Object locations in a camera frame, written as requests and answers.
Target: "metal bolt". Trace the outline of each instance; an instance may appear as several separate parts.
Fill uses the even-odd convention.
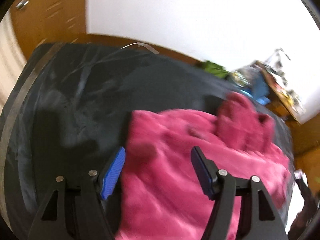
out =
[[[58,177],[56,177],[56,182],[61,182],[61,181],[63,181],[63,176],[58,176]]]
[[[219,170],[218,173],[221,175],[221,176],[226,176],[228,174],[228,172],[226,170]]]
[[[96,170],[91,170],[89,171],[89,176],[93,177],[93,176],[96,176],[98,174],[98,172]]]
[[[254,182],[259,182],[260,181],[260,178],[258,176],[252,176],[252,180]]]

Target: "dark gray fabric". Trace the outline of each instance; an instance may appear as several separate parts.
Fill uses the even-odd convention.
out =
[[[50,46],[44,44],[33,52],[1,114],[1,131],[28,73]],[[41,202],[56,176],[63,175],[69,185],[77,186],[83,174],[101,170],[109,154],[125,145],[131,111],[189,108],[215,114],[231,90],[237,88],[225,80],[148,51],[66,44],[40,73],[13,128],[5,197],[15,234],[27,239],[36,212],[31,202]],[[255,106],[275,119],[275,144],[293,160],[288,128],[265,107]],[[25,165],[26,160],[33,165]],[[26,190],[33,187],[36,200]],[[288,201],[280,211],[284,221],[292,194],[289,188],[292,191],[289,185]],[[119,220],[119,187],[112,199],[108,217],[112,213]]]
[[[11,134],[13,127],[16,122],[19,122],[19,113],[22,108],[23,103],[25,100],[27,101],[27,95],[29,90],[31,89],[33,83],[36,81],[39,73],[41,70],[47,65],[47,63],[55,56],[56,52],[63,46],[62,42],[55,43],[47,53],[38,61],[35,68],[32,70],[31,74],[28,76],[27,80],[24,82],[23,86],[19,90],[12,107],[10,109],[9,114],[6,117],[4,127],[1,134],[0,139],[0,195],[4,196],[4,166],[5,166],[5,159],[7,156],[7,151],[9,147],[9,142],[11,139]],[[25,131],[20,132],[22,138],[26,138],[27,134]],[[20,162],[20,166],[18,166],[19,171],[23,171],[23,174],[26,174],[30,169],[28,167],[32,166],[32,161],[29,158],[25,158],[25,155],[21,155],[18,159],[23,160]],[[36,209],[36,189],[29,187],[23,188],[25,183],[22,182],[23,178],[20,178],[20,185],[22,190],[22,196],[24,197],[24,203],[26,204],[26,208],[29,212],[33,212]],[[7,208],[5,203],[5,198],[0,198],[0,210],[3,219],[5,220],[6,224],[10,227],[10,222],[7,214]]]

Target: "wooden panel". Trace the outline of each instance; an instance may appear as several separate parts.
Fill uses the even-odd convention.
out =
[[[44,42],[84,42],[85,0],[28,0],[23,10],[10,8],[18,43],[28,59]]]
[[[266,105],[266,107],[279,117],[286,117],[290,115],[288,110],[280,101],[271,102],[270,104]]]
[[[293,150],[295,154],[309,151],[320,142],[320,114],[303,125],[291,127]]]
[[[296,168],[307,175],[308,186],[313,194],[320,191],[320,147],[295,158]]]

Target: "pink towel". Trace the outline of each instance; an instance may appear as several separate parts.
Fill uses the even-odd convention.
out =
[[[190,160],[199,146],[235,177],[258,175],[274,204],[285,201],[289,159],[272,143],[274,121],[230,93],[218,116],[196,110],[134,111],[122,171],[122,221],[116,240],[198,240],[214,202],[203,194]],[[236,197],[228,240],[240,214]]]

